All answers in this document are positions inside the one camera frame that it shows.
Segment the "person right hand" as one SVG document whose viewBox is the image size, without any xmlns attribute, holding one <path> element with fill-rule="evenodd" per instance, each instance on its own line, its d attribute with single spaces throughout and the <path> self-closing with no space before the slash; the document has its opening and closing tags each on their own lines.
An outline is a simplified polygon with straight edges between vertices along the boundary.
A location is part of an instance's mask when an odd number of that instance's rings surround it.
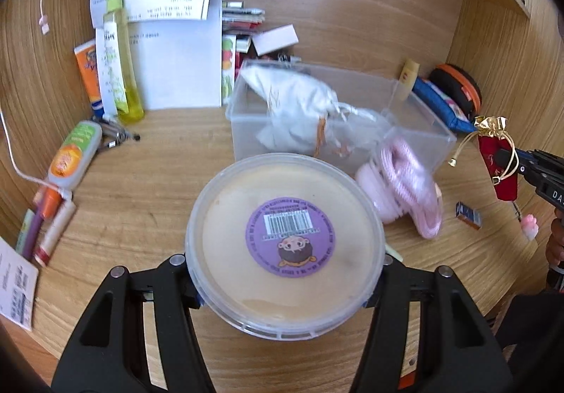
<svg viewBox="0 0 564 393">
<path fill-rule="evenodd" d="M 551 266 L 558 267 L 564 260 L 563 212 L 557 208 L 554 210 L 551 234 L 546 244 L 545 254 Z"/>
</svg>

